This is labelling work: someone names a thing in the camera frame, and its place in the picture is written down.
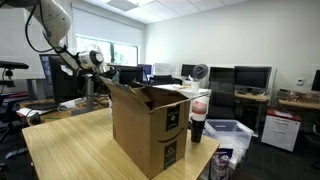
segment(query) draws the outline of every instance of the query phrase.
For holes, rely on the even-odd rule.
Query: clear plastic container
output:
[[[246,150],[253,131],[237,120],[207,119],[204,135],[220,142],[220,148]]]

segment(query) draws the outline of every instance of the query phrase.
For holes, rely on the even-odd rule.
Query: computer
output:
[[[120,72],[119,83],[127,84],[131,87],[140,87],[133,81],[143,83],[143,67],[139,66],[113,66]]]
[[[247,92],[265,91],[268,88],[271,67],[235,66],[235,88]]]
[[[312,91],[320,91],[320,70],[316,71],[316,74],[313,79]]]
[[[182,64],[182,69],[181,69],[181,76],[191,76],[193,77],[193,68],[196,65],[192,64]]]
[[[138,64],[138,67],[142,67],[146,72],[146,75],[152,74],[152,65],[151,64]]]
[[[55,103],[83,96],[81,90],[85,86],[85,77],[69,69],[59,56],[49,56],[49,65]]]
[[[59,57],[59,55],[58,54],[40,54],[39,56],[40,56],[40,61],[41,61],[42,69],[44,72],[44,76],[46,77],[46,80],[47,80],[47,84],[52,85],[49,57]]]
[[[77,72],[67,68],[64,61],[57,54],[40,54],[42,68],[47,80],[48,89],[53,91],[54,102],[31,103],[26,107],[36,110],[49,110],[59,106],[60,103],[82,97],[80,92],[85,85],[85,78],[77,76]]]
[[[210,67],[209,80],[234,79],[234,68]]]

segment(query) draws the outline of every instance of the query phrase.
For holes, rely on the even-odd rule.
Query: open cardboard box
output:
[[[190,99],[176,91],[101,80],[112,94],[113,138],[149,179],[184,157]]]

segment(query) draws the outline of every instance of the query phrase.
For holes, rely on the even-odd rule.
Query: white cabinet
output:
[[[288,151],[293,151],[300,127],[300,117],[281,117],[269,108],[261,141]]]

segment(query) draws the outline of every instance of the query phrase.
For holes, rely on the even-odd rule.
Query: wall outlet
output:
[[[308,80],[308,86],[312,86],[312,84],[313,84],[313,79],[309,79]]]
[[[303,86],[303,83],[304,83],[304,78],[297,78],[296,84],[297,84],[298,86]]]

